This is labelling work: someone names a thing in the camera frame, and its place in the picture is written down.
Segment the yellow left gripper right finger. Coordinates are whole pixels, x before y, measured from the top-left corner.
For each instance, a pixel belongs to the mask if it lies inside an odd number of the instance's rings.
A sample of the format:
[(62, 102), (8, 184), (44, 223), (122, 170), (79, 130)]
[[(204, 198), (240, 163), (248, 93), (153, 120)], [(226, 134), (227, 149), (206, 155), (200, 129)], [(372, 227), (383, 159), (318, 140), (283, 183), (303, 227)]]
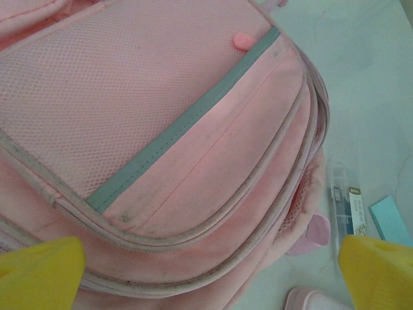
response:
[(412, 248), (347, 235), (339, 268), (355, 309), (412, 309)]

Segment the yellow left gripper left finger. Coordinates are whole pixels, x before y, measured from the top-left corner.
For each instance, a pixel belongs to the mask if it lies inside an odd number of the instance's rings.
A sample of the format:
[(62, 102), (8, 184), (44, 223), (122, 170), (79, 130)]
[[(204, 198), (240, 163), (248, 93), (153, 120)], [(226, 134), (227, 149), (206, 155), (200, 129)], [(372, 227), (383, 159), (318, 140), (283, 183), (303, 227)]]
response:
[(1, 254), (1, 309), (71, 309), (85, 270), (76, 237)]

